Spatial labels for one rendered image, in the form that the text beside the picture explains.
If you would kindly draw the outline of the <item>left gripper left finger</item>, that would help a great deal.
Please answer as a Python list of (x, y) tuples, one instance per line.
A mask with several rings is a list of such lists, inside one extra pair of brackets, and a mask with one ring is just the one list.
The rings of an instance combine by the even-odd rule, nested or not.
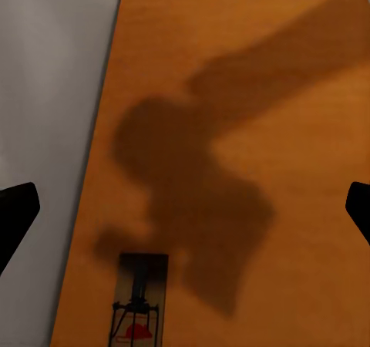
[(40, 211), (33, 182), (0, 190), (0, 274)]

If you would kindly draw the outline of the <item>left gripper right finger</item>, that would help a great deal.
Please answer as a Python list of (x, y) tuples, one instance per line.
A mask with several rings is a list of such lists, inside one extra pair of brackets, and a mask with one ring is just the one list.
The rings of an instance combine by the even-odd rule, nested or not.
[(348, 192), (345, 208), (370, 244), (370, 185), (353, 182)]

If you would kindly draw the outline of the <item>mousetrap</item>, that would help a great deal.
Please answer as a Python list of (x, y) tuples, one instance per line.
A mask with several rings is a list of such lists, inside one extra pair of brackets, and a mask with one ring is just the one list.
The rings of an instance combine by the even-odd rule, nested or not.
[(162, 347), (168, 258), (120, 254), (108, 347)]

